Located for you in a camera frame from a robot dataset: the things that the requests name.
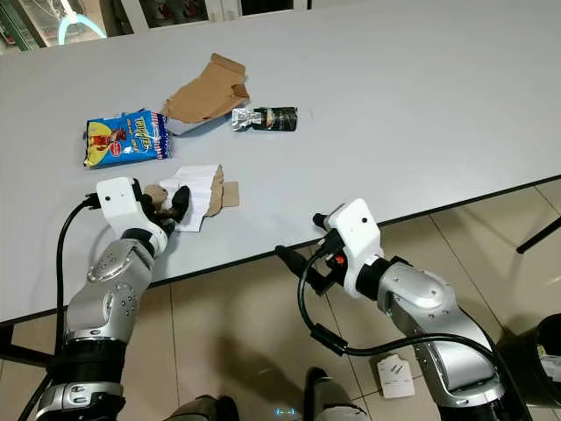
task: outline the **paper scrap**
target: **paper scrap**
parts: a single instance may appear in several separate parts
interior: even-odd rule
[[[378,362],[378,373],[385,398],[412,396],[415,394],[411,368],[406,360],[393,354]]]

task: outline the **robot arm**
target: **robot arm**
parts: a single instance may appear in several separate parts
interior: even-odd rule
[[[327,277],[286,247],[279,246],[276,252],[296,275],[302,276],[303,267],[308,266],[307,279],[318,294],[339,283],[353,297],[376,301],[407,337],[449,333],[493,351],[486,334],[458,307],[448,282],[400,258],[384,259],[380,230],[362,199],[327,216],[316,214],[314,222],[328,231],[316,254],[326,255],[332,269]],[[345,352],[346,342],[341,339],[333,346],[329,332],[312,331],[312,337],[338,353]],[[415,345],[415,355],[443,419],[511,419],[504,412],[502,379],[480,353],[460,343],[440,341]]]
[[[68,304],[65,345],[49,368],[53,380],[39,401],[40,421],[116,419],[124,406],[120,381],[138,304],[152,280],[154,258],[165,250],[189,200],[188,188],[181,188],[172,211],[159,214],[138,182],[126,177],[99,182],[96,193],[119,239]]]

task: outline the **tiled floor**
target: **tiled floor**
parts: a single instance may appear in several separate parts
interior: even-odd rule
[[[490,334],[522,332],[561,303],[561,231],[523,256],[524,239],[561,213],[561,182],[525,189],[382,229],[387,256],[399,254],[449,281],[458,301]],[[276,408],[302,408],[304,375],[323,367],[368,410],[373,421],[438,419],[411,350],[415,396],[386,400],[373,374],[375,360],[339,358],[312,340],[295,298],[296,279],[269,258],[151,289],[127,351],[121,420],[164,419],[201,394],[236,398],[242,421],[279,418]],[[312,317],[356,346],[402,335],[365,299],[339,288],[309,294]],[[54,319],[17,325],[15,342],[50,350]],[[41,370],[5,362],[0,419],[15,419]],[[532,409],[539,421],[561,420]]]

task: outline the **blue snack bag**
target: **blue snack bag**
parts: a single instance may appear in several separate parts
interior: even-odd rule
[[[166,117],[142,110],[118,118],[96,118],[86,124],[84,166],[98,167],[169,156]]]

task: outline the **chair leg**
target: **chair leg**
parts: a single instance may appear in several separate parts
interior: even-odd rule
[[[527,251],[528,249],[530,249],[531,247],[535,246],[537,243],[545,239],[548,235],[550,235],[559,227],[561,227],[561,218],[557,218],[551,224],[543,228],[538,234],[533,236],[531,239],[525,241],[524,244],[516,248],[516,251],[520,254],[523,254],[525,251]]]
[[[53,356],[23,346],[12,345],[14,326],[0,327],[0,360],[14,361],[28,366],[46,367]]]

